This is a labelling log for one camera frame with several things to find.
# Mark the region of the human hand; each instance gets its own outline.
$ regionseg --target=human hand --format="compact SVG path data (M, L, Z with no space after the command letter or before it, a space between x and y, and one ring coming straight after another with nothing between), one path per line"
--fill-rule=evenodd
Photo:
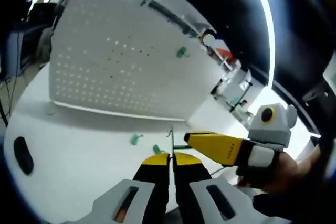
M296 185L299 177L300 170L298 163L287 153L282 152L279 155L275 167L274 179L260 189L270 194L278 194ZM238 177L237 185L241 187L251 187L251 184L244 178L244 176Z

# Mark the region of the skin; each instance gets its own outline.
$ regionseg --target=skin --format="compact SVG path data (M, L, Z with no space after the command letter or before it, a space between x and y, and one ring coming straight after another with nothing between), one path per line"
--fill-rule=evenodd
M320 154L320 147L316 146L309 157L297 163L287 153L281 153L274 181L261 189L270 194L279 194L297 185L309 173ZM238 186L250 187L250 184L243 176L239 176Z

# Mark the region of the white table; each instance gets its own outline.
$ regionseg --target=white table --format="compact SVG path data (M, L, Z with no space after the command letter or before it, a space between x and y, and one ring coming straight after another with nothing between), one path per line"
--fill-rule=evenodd
M211 96L188 123L134 119L55 106L49 101L49 65L26 88L6 131L4 154L14 181L32 209L50 223L74 221L88 214L95 199L125 178L132 178L141 162L154 155L152 146L171 152L166 138L171 126L175 143L185 132L209 130L246 137L246 129ZM143 134L136 146L134 133ZM26 176L19 168L13 142L23 136L34 160ZM195 150L210 173L221 166ZM167 210L177 207L171 173Z

